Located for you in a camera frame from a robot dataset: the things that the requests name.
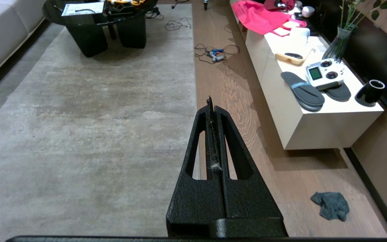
black glass coffee table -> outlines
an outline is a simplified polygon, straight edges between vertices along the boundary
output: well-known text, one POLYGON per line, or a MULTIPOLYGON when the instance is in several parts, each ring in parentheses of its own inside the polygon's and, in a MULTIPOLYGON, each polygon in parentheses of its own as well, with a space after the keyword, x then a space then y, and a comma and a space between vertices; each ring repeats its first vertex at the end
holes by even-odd
POLYGON ((104 1, 103 13, 62 16, 69 3, 91 3, 98 0, 47 0, 43 6, 44 17, 56 24, 66 26, 75 42, 86 57, 106 51, 108 44, 103 26, 108 26, 112 39, 116 39, 113 25, 116 26, 120 42, 128 48, 146 46, 146 12, 151 11, 158 0, 146 0, 138 7, 124 7, 114 11, 114 7, 104 1))

white drone controller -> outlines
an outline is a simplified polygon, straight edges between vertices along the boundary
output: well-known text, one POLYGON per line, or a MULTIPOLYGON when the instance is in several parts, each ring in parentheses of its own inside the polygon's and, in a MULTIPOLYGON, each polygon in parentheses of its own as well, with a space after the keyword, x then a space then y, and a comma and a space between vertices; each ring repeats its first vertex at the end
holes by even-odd
POLYGON ((344 82, 345 67, 332 58, 308 65, 306 67, 308 81, 319 91, 339 86, 344 82))

black cup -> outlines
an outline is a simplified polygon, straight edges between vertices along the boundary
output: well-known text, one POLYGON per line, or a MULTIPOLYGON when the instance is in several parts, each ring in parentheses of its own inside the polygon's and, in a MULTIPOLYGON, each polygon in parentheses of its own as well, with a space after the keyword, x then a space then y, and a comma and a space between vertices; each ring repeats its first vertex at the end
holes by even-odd
POLYGON ((385 84, 378 80, 367 82, 356 94, 355 100, 364 106, 374 107, 383 94, 385 84))

hardwood floor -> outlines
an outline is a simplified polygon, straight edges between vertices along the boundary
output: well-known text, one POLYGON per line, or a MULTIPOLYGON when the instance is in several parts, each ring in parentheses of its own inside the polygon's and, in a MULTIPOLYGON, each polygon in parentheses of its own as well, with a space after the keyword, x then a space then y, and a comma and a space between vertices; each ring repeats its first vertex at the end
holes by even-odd
MULTIPOLYGON (((345 154, 339 150, 283 150, 229 0, 209 0, 207 11, 201 0, 189 3, 195 44, 216 48, 235 44, 241 49, 240 54, 214 65, 196 58, 198 108, 206 105, 210 95, 215 105, 231 114, 284 215, 289 236, 387 237, 387 224, 345 154), (310 201, 315 192, 342 193, 350 207, 347 221, 319 216, 319 206, 310 201)), ((199 149, 204 176, 204 145, 199 149)))

controller screen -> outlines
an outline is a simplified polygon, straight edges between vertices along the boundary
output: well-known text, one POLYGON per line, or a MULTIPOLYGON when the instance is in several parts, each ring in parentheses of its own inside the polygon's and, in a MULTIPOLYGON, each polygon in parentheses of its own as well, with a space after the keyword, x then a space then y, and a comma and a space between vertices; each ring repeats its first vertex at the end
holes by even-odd
POLYGON ((309 70, 311 78, 314 80, 322 78, 322 74, 319 71, 319 67, 315 67, 309 70))

